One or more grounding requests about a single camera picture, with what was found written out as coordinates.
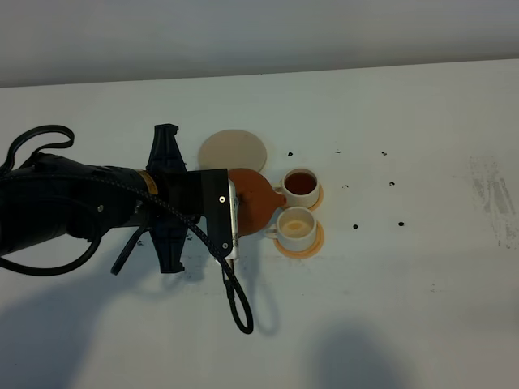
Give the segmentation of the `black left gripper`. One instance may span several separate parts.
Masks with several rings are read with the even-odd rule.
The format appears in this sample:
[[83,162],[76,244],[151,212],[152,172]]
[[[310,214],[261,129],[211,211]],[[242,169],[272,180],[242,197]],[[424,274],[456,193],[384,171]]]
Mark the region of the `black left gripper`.
[[232,250],[228,171],[186,171],[175,138],[178,131],[173,124],[155,125],[147,171],[138,172],[149,193],[176,211],[157,210],[151,224],[150,235],[162,274],[185,270],[182,250],[191,231],[186,222],[196,225],[200,218],[205,219],[202,242],[213,255],[226,258]]

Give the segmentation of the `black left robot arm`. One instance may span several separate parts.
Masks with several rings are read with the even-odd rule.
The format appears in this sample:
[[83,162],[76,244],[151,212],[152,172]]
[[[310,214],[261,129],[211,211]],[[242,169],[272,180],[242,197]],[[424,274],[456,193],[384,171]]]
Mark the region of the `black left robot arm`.
[[18,136],[1,167],[1,254],[69,235],[88,241],[76,260],[58,267],[31,267],[3,258],[8,270],[29,276],[58,276],[85,264],[112,229],[134,235],[116,259],[118,274],[138,240],[149,233],[163,273],[184,267],[182,249],[196,235],[218,258],[238,251],[236,201],[224,169],[190,171],[176,142],[178,127],[155,127],[144,169],[85,165],[60,156],[72,146],[65,126],[38,126]]

